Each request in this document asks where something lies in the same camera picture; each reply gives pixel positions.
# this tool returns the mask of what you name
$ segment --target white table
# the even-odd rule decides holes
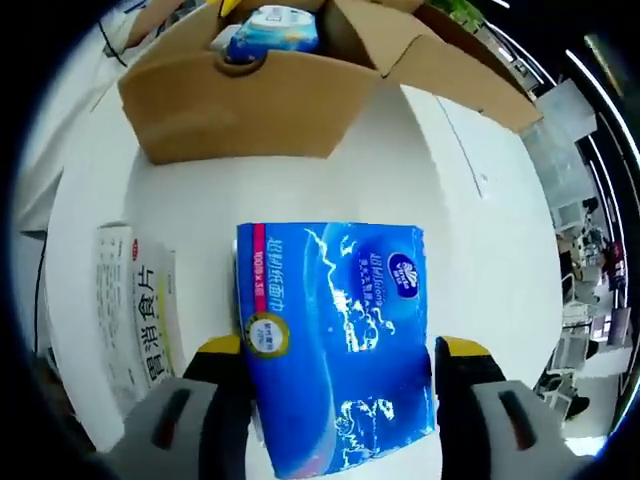
[[[420,147],[421,129],[428,150]],[[399,155],[399,143],[414,147]],[[67,163],[49,222],[45,265],[51,337],[65,389],[99,450],[122,434],[91,303],[93,236],[109,221],[129,221],[176,249],[178,312],[189,357],[208,338],[231,331],[231,245],[235,226],[249,221],[423,227],[430,344],[442,334],[479,341],[507,377],[528,386],[560,335],[554,231],[522,142],[433,95],[408,87],[381,90],[328,160],[259,157],[153,167],[139,150],[114,87],[63,153]],[[366,183],[356,181],[365,170]],[[269,195],[256,188],[268,184],[276,186]],[[385,186],[402,188],[387,195]],[[431,435],[340,475],[424,480],[425,474],[439,478],[440,469],[439,438]],[[253,434],[247,475],[272,478],[267,453]]]

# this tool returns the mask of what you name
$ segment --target gold seal label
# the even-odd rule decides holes
[[[289,348],[289,327],[278,315],[260,312],[249,317],[244,338],[251,352],[258,357],[281,357]]]

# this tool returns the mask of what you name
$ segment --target cardboard box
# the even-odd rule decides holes
[[[274,50],[237,66],[208,50],[228,23],[266,3],[245,0],[224,19],[219,3],[199,9],[163,34],[120,80],[124,111],[153,163],[327,157],[379,82],[430,91],[515,132],[540,118],[505,80],[501,64],[473,43],[478,40],[461,28],[444,28],[455,22],[429,15],[427,7],[407,13],[416,6],[409,0],[385,0],[389,7],[363,0],[280,1],[316,13],[318,54]]]
[[[153,386],[183,369],[175,256],[122,224],[98,229],[95,255],[102,353],[116,403],[126,415]]]

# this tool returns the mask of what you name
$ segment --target tissue package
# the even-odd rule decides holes
[[[255,10],[227,47],[231,63],[264,58],[269,50],[313,52],[318,47],[316,19],[309,12],[280,5]]]
[[[345,470],[433,431],[422,235],[238,227],[243,339],[278,478]]]

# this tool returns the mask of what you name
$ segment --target open cardboard box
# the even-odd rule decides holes
[[[153,163],[327,157],[380,82],[449,98],[514,132],[541,117],[484,45],[416,0],[282,0],[317,15],[318,54],[273,50],[238,66],[208,50],[227,24],[267,3],[244,0],[224,19],[219,2],[200,8],[120,80],[124,111]]]

